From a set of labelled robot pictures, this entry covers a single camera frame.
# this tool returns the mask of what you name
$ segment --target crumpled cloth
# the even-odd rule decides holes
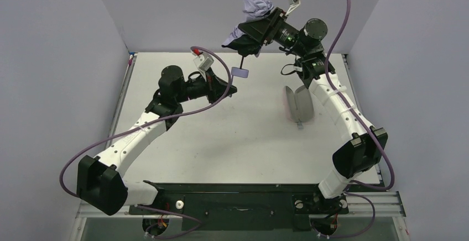
[[[246,15],[246,21],[250,21],[264,17],[266,14],[270,13],[273,8],[274,6],[269,0],[244,0],[243,13]],[[239,30],[238,26],[236,26],[222,45],[227,46],[242,35],[244,35],[244,32]]]

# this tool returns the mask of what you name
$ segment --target white table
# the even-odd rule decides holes
[[[241,60],[235,53],[221,53],[220,57],[230,67],[238,66]],[[129,129],[152,100],[164,67],[178,65],[187,77],[196,70],[193,58],[190,53],[139,53],[116,133]],[[276,53],[246,58],[243,67],[249,69],[249,78],[234,78],[238,92],[206,112],[179,118],[137,158],[125,179],[167,183],[319,183],[332,168],[332,154],[342,142],[314,96],[314,118],[304,123],[303,130],[286,118],[282,89],[288,85],[294,91],[302,83],[297,75],[282,76],[280,69],[293,61],[293,56]],[[333,54],[331,63],[354,99],[342,56]],[[212,68],[226,80],[221,64],[215,61]],[[207,99],[199,98],[183,103],[183,108],[187,112],[206,105]],[[379,183],[374,167],[358,179]]]

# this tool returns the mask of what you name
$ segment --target gray floor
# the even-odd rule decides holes
[[[179,232],[180,219],[173,220],[172,227],[164,235]],[[339,220],[339,229],[336,234],[349,234],[363,229],[369,223],[369,218],[342,218]],[[139,218],[89,218],[82,237],[82,241],[143,241],[142,219]],[[197,231],[175,240],[317,240],[313,232],[292,232],[292,230],[274,231]],[[376,218],[373,227],[355,238],[343,240],[398,240],[392,218]]]

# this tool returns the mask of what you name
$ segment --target wall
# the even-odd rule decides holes
[[[233,28],[245,21],[243,0],[103,0],[124,42],[133,51],[188,51],[192,45],[212,50]],[[275,6],[288,9],[288,0],[272,0]],[[352,0],[348,28],[335,52],[348,53],[378,0]],[[345,14],[345,0],[302,0],[289,23],[301,28],[308,19],[320,18],[329,26],[324,40],[329,47]],[[277,45],[264,49],[278,52]]]
[[[389,133],[412,240],[467,240],[469,0],[379,0],[349,55],[364,113]]]
[[[0,56],[1,239],[67,240],[59,172],[108,133],[127,50],[101,0],[0,0]]]

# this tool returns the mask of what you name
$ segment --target white robotic arm segment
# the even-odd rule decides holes
[[[345,92],[346,87],[340,83],[337,74],[330,74],[330,78],[332,83],[334,83],[334,85],[337,87],[337,91],[342,92],[348,102],[352,105],[352,108],[348,108],[345,105],[344,101],[337,94],[337,91],[334,91],[331,88],[324,74],[320,75],[319,79],[312,80],[309,90],[321,101],[322,105],[326,108],[332,120],[334,121],[335,126],[340,132],[342,141],[346,143],[353,139],[353,133],[358,135],[366,133],[366,130],[358,122],[352,112],[350,112],[350,109],[354,109],[368,127],[372,126],[372,124],[365,119],[365,117],[353,104],[352,100]]]
[[[151,112],[143,112],[131,129],[138,128],[159,117],[159,115]],[[124,177],[127,169],[143,150],[145,150],[154,139],[165,132],[165,121],[161,121],[124,136],[97,155],[99,156],[99,162],[107,166],[116,166],[116,171],[119,172],[121,177]]]

